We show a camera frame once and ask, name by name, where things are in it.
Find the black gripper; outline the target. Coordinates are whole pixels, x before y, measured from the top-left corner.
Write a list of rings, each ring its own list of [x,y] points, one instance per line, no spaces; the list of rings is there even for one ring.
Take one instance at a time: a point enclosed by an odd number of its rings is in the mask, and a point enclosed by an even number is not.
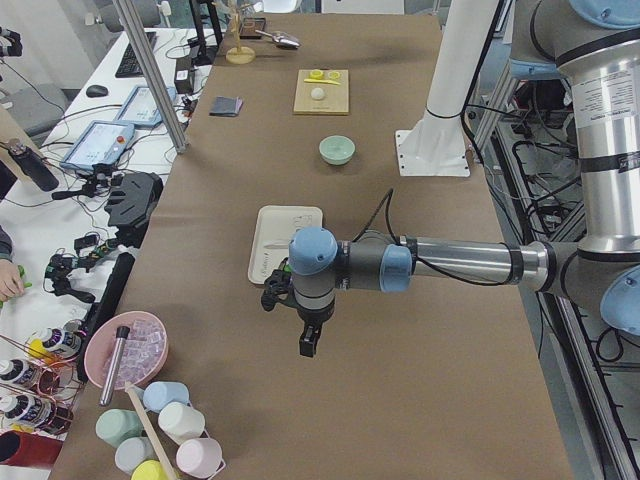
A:
[[[333,316],[334,306],[327,305],[321,309],[300,307],[297,312],[304,324],[299,338],[299,353],[304,357],[314,357],[320,339],[320,330],[323,324]]]

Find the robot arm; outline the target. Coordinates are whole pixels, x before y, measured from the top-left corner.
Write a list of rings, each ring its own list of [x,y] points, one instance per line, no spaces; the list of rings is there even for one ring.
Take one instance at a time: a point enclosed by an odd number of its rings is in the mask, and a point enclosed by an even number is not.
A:
[[[262,295],[265,308],[279,300],[298,312],[303,356],[315,354],[338,290],[401,292],[415,275],[524,284],[638,333],[639,5],[520,1],[510,67],[519,79],[569,83],[577,157],[570,205],[582,235],[514,246],[368,230],[340,241],[325,228],[303,228],[290,240],[283,286]]]

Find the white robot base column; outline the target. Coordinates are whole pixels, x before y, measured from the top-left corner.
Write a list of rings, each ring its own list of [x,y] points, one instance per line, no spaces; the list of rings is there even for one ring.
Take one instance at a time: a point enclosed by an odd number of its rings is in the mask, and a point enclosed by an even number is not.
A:
[[[456,0],[450,5],[424,115],[396,132],[404,177],[467,177],[463,110],[473,89],[485,44],[493,37],[503,3]]]

